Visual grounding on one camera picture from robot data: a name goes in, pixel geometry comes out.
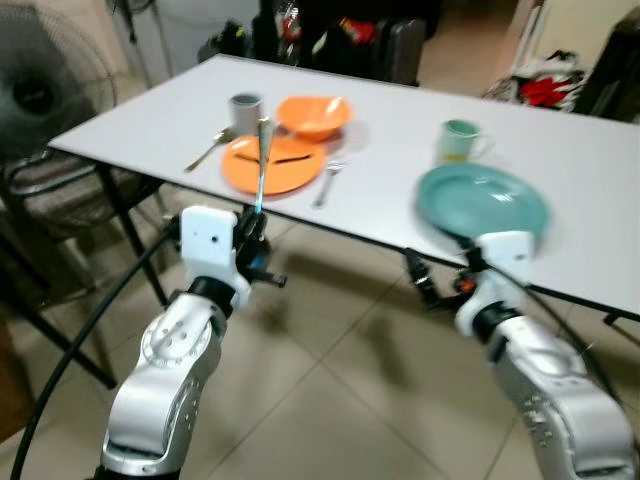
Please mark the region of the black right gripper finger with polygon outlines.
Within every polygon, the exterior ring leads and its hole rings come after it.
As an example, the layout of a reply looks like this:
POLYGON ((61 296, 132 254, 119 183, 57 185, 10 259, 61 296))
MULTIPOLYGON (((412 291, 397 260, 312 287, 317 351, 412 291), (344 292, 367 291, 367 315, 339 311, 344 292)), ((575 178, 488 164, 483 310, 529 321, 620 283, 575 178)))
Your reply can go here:
POLYGON ((442 297, 440 297, 433 276, 431 276, 429 261, 426 261, 425 257, 416 251, 404 250, 404 264, 406 264, 410 283, 419 294, 425 310, 433 311, 439 308, 442 297))

